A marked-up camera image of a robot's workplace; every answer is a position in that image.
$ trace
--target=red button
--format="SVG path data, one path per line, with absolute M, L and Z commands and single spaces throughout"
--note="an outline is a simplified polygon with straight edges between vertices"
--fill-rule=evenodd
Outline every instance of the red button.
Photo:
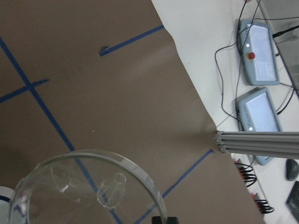
M 247 54 L 247 58 L 249 60 L 255 59 L 255 57 L 256 57 L 256 55 L 253 52 L 250 52 L 250 53 Z

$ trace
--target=dark blue stripe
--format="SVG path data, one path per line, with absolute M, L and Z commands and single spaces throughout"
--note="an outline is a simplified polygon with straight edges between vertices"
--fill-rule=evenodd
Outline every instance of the dark blue stripe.
M 2 196 L 2 195 L 0 195 L 0 200 L 1 200 L 1 201 L 8 202 L 8 203 L 9 203 L 9 201 L 10 201 L 10 199 L 9 199 L 8 197 Z
M 13 98 L 15 96 L 18 96 L 18 95 L 20 95 L 20 94 L 22 94 L 22 93 L 24 93 L 24 92 L 26 92 L 26 91 L 34 88 L 34 87 L 39 86 L 39 85 L 41 85 L 43 83 L 46 83 L 46 82 L 48 82 L 48 79 L 44 79 L 42 81 L 35 82 L 35 83 L 31 84 L 30 86 L 24 86 L 22 88 L 19 88 L 16 91 L 13 91 L 13 92 L 11 92 L 9 94 L 4 95 L 3 97 L 0 97 L 0 103 L 3 103 L 4 101 L 7 101 L 7 100 L 9 100 L 9 99 L 11 99 L 11 98 Z
M 107 55 L 107 54 L 109 54 L 109 53 L 111 53 L 111 52 L 113 52 L 113 51 L 115 51 L 115 50 L 118 50 L 119 48 L 122 48 L 122 47 L 124 47 L 124 46 L 126 46 L 126 45 L 128 45 L 128 44 L 131 44 L 131 43 L 135 42 L 135 41 L 138 41 L 138 40 L 140 40 L 141 38 L 144 38 L 144 37 L 146 37 L 146 36 L 148 36 L 148 35 L 150 35 L 150 34 L 152 34 L 152 33 L 154 33 L 154 32 L 157 32 L 157 31 L 159 31 L 159 30 L 161 30 L 161 29 L 163 29 L 163 28 L 164 28 L 164 26 L 161 25 L 161 26 L 158 26 L 158 27 L 156 27 L 156 28 L 153 28 L 153 29 L 151 29 L 151 30 L 149 30 L 149 31 L 147 31 L 147 32 L 145 32 L 145 33 L 143 33 L 143 34 L 140 34 L 140 35 L 138 35 L 138 36 L 136 36 L 136 37 L 133 37 L 133 38 L 131 38 L 131 39 L 125 41 L 125 42 L 122 42 L 122 43 L 120 43 L 120 44 L 117 44 L 117 45 L 115 45 L 115 46 L 113 46 L 113 47 L 109 47 L 109 46 L 108 46 L 108 47 L 105 47 L 105 48 L 100 52 L 100 55 L 101 55 L 101 56 L 105 56 L 105 55 Z
M 5 52 L 6 56 L 8 57 L 10 62 L 13 64 L 13 66 L 16 69 L 16 71 L 18 72 L 18 74 L 20 75 L 21 79 L 24 81 L 25 85 L 27 87 L 29 87 L 29 90 L 32 93 L 33 97 L 36 99 L 37 103 L 39 104 L 41 109 L 44 111 L 44 113 L 46 114 L 46 116 L 48 117 L 48 119 L 50 120 L 52 125 L 55 127 L 56 131 L 58 132 L 58 134 L 60 135 L 62 140 L 65 142 L 65 144 L 67 145 L 69 150 L 71 152 L 75 151 L 74 146 L 71 144 L 71 142 L 69 141 L 69 139 L 67 138 L 67 136 L 65 135 L 63 130 L 61 129 L 60 125 L 54 119 L 53 115 L 51 114 L 51 112 L 49 111 L 49 109 L 47 108 L 46 104 L 43 102 L 43 100 L 41 99 L 41 97 L 39 96 L 37 91 L 32 87 L 31 82 L 29 81 L 29 79 L 27 78 L 27 76 L 25 75 L 25 73 L 23 72 L 23 70 L 21 69 L 19 64 L 17 63 L 17 61 L 14 58 L 14 56 L 12 55 L 12 53 L 9 51 L 6 44 L 3 42 L 1 37 L 0 37 L 0 45 L 1 45 L 1 48 L 3 49 L 3 51 Z M 90 174 L 88 173 L 87 169 L 84 167 L 84 164 L 80 160 L 77 160 L 76 162 L 79 165 L 80 169 L 82 170 L 84 176 L 86 177 L 86 179 L 90 183 L 92 189 L 95 192 L 97 192 L 98 190 L 97 190 L 97 188 L 94 184 L 94 181 L 92 180 L 92 178 L 91 178 Z M 113 215 L 113 217 L 115 218 L 115 220 L 118 224 L 123 224 L 122 221 L 115 214 L 114 210 L 111 210 L 110 213 Z
M 207 151 L 199 160 L 197 160 L 181 177 L 173 184 L 170 188 L 168 188 L 164 194 L 162 194 L 162 198 L 165 198 L 188 174 L 196 168 L 198 164 L 200 164 L 209 154 L 213 153 L 213 150 Z M 147 215 L 149 215 L 154 209 L 156 208 L 156 205 L 153 205 L 150 209 L 148 209 L 134 224 L 139 224 L 146 218 Z

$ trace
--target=transparent cup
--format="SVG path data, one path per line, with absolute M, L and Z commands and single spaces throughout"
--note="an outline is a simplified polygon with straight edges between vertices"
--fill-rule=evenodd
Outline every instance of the transparent cup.
M 75 151 L 39 164 L 15 189 L 9 224 L 139 224 L 160 216 L 163 199 L 131 160 L 106 151 Z

